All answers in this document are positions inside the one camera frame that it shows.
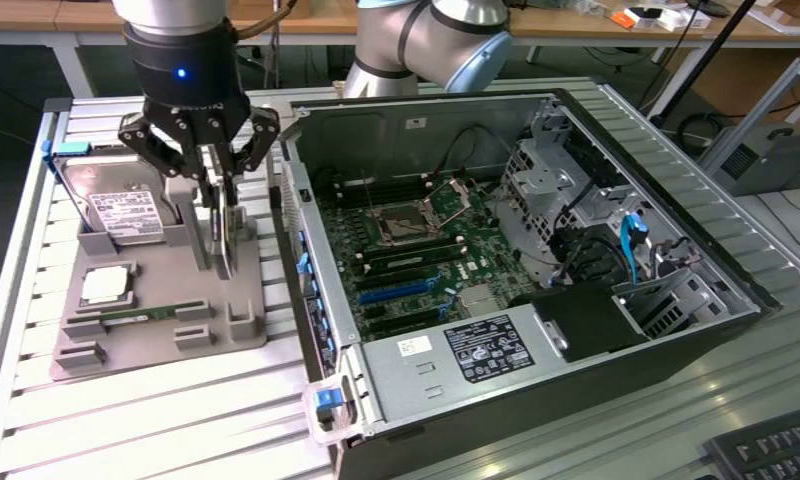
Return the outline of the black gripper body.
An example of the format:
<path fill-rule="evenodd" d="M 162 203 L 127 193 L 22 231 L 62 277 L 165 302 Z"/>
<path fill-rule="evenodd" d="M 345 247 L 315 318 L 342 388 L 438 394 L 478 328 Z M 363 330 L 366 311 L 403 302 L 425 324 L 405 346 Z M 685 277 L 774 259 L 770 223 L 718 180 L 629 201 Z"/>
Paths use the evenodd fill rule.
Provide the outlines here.
<path fill-rule="evenodd" d="M 166 117 L 186 119 L 197 144 L 219 150 L 222 109 L 226 105 L 250 106 L 241 87 L 230 22 L 223 19 L 187 35 L 149 33 L 126 22 L 122 32 L 145 96 L 142 114 L 155 127 Z"/>

